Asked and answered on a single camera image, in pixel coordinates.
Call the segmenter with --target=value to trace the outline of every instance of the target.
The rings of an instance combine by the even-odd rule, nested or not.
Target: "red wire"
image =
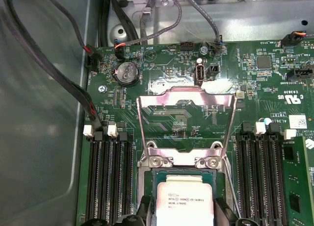
[[[120,44],[116,45],[114,48],[116,49],[116,48],[118,48],[120,46],[125,46],[125,45],[126,45],[126,43],[120,43]]]
[[[93,104],[92,103],[90,103],[90,109],[92,110],[92,114],[95,115],[96,111],[93,109]]]
[[[84,49],[86,52],[88,52],[88,53],[91,52],[90,49],[89,49],[88,47],[86,47],[86,46],[84,46],[83,49]]]

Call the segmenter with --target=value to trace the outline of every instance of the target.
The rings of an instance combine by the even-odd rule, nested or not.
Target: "black cable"
[[[74,29],[75,35],[77,36],[78,39],[78,43],[80,44],[80,46],[86,50],[87,52],[90,52],[90,50],[85,46],[84,41],[82,39],[82,36],[79,32],[79,26],[77,24],[77,22],[75,21],[75,19],[73,18],[73,16],[70,14],[70,12],[64,8],[59,2],[57,2],[56,0],[49,0],[58,10],[60,10],[71,22],[72,27]],[[13,0],[7,0],[7,4],[10,8],[11,14],[13,15],[14,19],[16,19],[16,12],[12,11],[14,10],[14,6],[13,6]]]
[[[138,35],[136,32],[136,29],[132,23],[132,21],[129,19],[129,17],[125,14],[125,12],[121,9],[119,6],[119,3],[117,0],[111,0],[112,8],[114,12],[116,13],[118,19],[121,22],[121,25],[123,26],[124,30],[126,31],[126,34],[129,38],[129,41],[137,40]]]
[[[31,56],[31,58],[53,79],[55,79],[66,91],[68,91],[84,108],[89,119],[92,122],[94,129],[102,129],[100,119],[95,110],[94,104],[91,102],[91,98],[87,92],[80,86],[70,81],[62,72],[60,72],[43,54],[36,42],[28,33],[24,27],[15,9],[12,8],[13,13],[10,12],[8,2],[6,0],[0,0],[0,16],[1,20],[6,24],[15,39],[21,44],[25,51]]]
[[[110,0],[104,0],[103,13],[102,13],[100,29],[99,29],[101,47],[108,46],[107,31],[108,31],[109,10],[110,10]]]
[[[100,0],[100,8],[99,8],[99,18],[98,18],[98,47],[102,47],[101,43],[101,24],[103,18],[103,11],[104,11],[104,0]]]

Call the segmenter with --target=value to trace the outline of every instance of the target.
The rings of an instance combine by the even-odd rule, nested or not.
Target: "connector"
[[[313,78],[314,65],[302,65],[300,69],[292,69],[286,73],[287,80],[300,80]]]
[[[219,65],[210,65],[206,73],[207,80],[209,81],[215,80],[219,72],[220,72]]]
[[[116,47],[116,45],[120,44],[117,40],[114,41],[114,55],[117,57],[118,60],[125,60],[124,57],[124,48],[123,47]]]
[[[87,137],[94,137],[95,131],[92,125],[84,125],[83,135]]]
[[[195,76],[196,76],[196,80],[198,81],[204,80],[204,66],[203,65],[196,65]]]
[[[255,122],[255,127],[253,130],[255,135],[261,135],[266,133],[266,127],[264,122]]]
[[[91,57],[92,60],[102,61],[104,58],[101,53],[97,51],[97,49],[91,45],[86,45],[86,48],[89,49],[90,52],[87,52],[88,56]]]
[[[194,50],[194,43],[185,41],[180,43],[180,51],[192,51]]]
[[[280,41],[280,46],[282,48],[296,46],[301,43],[305,35],[306,31],[293,31],[291,34],[288,34]]]
[[[292,139],[296,136],[296,129],[285,129],[284,140]]]
[[[112,138],[118,137],[117,124],[115,122],[109,122],[107,134]]]

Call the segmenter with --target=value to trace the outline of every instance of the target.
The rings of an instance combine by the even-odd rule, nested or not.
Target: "cable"
[[[175,5],[175,6],[178,8],[178,10],[179,10],[178,18],[177,18],[177,20],[175,21],[174,24],[172,24],[171,26],[168,26],[168,27],[166,27],[166,28],[164,28],[164,29],[162,29],[162,30],[159,30],[159,31],[156,32],[156,33],[153,33],[152,35],[149,35],[149,36],[146,36],[146,37],[142,37],[142,38],[140,38],[140,39],[138,39],[138,40],[133,40],[133,41],[128,41],[128,42],[125,42],[125,43],[122,43],[122,44],[118,44],[118,45],[115,46],[115,49],[118,48],[119,46],[131,46],[131,45],[135,45],[135,44],[140,43],[140,42],[147,41],[147,40],[149,40],[149,39],[158,37],[158,36],[160,36],[161,34],[163,34],[163,33],[167,32],[167,31],[169,31],[169,30],[175,28],[175,27],[179,24],[179,22],[180,22],[180,20],[181,20],[181,17],[182,17],[182,8],[181,8],[180,3],[179,3],[177,0],[172,0],[172,1],[173,1],[174,5]]]
[[[8,7],[10,9],[10,12],[13,16],[13,18],[16,20],[17,19],[17,14],[16,14],[16,11],[15,11],[15,8],[13,6],[13,0],[6,0],[7,1],[7,4],[8,4]],[[74,32],[75,32],[75,35],[77,36],[77,39],[78,39],[78,43],[80,44],[80,46],[88,53],[90,53],[90,49],[86,47],[86,45],[84,44],[83,42],[83,39],[82,39],[82,36],[79,32],[79,26],[77,24],[77,22],[75,21],[75,19],[73,18],[73,16],[70,14],[70,12],[64,8],[59,2],[57,2],[56,0],[49,0],[58,10],[60,10],[68,19],[69,21],[71,22],[72,26],[73,26],[73,29],[74,29]]]
[[[146,8],[153,8],[155,6],[156,0],[148,0],[146,4]],[[146,29],[145,29],[145,21],[144,21],[144,14],[142,14],[142,17],[139,22],[139,31],[141,38],[144,38],[147,36]],[[144,45],[148,45],[148,41],[145,40],[142,42]]]
[[[101,15],[99,30],[98,30],[98,38],[99,38],[99,47],[106,47],[108,46],[108,17],[109,17],[109,10],[110,10],[110,0],[103,1],[103,13]]]
[[[207,22],[209,23],[209,25],[211,26],[211,28],[213,29],[214,33],[215,33],[215,37],[216,37],[216,41],[219,42],[220,41],[220,35],[219,35],[219,31],[218,28],[215,24],[215,22],[213,21],[213,19],[211,18],[211,16],[205,12],[194,0],[187,0],[198,12],[200,12],[201,15],[203,15],[203,17],[207,20]]]
[[[118,19],[121,22],[122,27],[124,28],[124,31],[126,32],[128,38],[130,40],[138,39],[138,35],[137,35],[136,29],[135,29],[132,21],[125,14],[125,12],[121,9],[118,1],[117,0],[111,0],[111,4],[112,4],[112,8],[113,8],[114,12],[116,13]]]
[[[28,33],[15,10],[16,19],[12,16],[7,0],[0,0],[0,17],[6,24],[14,38],[20,43],[31,58],[53,79],[55,79],[66,91],[68,91],[84,108],[95,130],[101,130],[102,125],[96,108],[91,101],[90,96],[80,86],[70,81],[62,72],[60,72],[42,53],[36,42]]]
[[[104,14],[104,1],[105,0],[100,0],[100,8],[99,8],[99,18],[98,18],[98,36],[97,36],[97,46],[98,47],[101,47],[102,46],[102,43],[101,43],[101,31],[102,31],[102,19],[103,19],[103,14]]]

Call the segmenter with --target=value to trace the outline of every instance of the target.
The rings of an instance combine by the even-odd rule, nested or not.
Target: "white slot latch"
[[[254,134],[261,135],[266,133],[266,126],[264,122],[255,122]]]
[[[118,130],[117,130],[117,124],[116,123],[109,123],[107,134],[113,138],[118,137]]]
[[[92,125],[84,125],[83,135],[87,137],[94,137],[95,131]]]
[[[284,139],[289,140],[296,136],[296,129],[285,129]]]

